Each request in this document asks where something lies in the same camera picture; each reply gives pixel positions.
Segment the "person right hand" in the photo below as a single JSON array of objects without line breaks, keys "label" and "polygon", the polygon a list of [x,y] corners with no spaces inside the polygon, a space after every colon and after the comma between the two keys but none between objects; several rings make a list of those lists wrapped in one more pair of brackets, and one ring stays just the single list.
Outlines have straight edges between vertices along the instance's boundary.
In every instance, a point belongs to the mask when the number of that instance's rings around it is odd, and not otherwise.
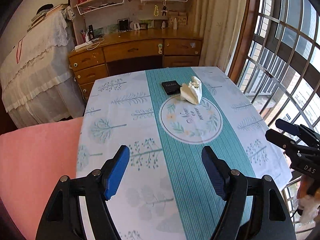
[{"label": "person right hand", "polygon": [[319,181],[306,175],[301,176],[297,192],[298,210],[301,210],[299,221],[302,224],[319,222]]}]

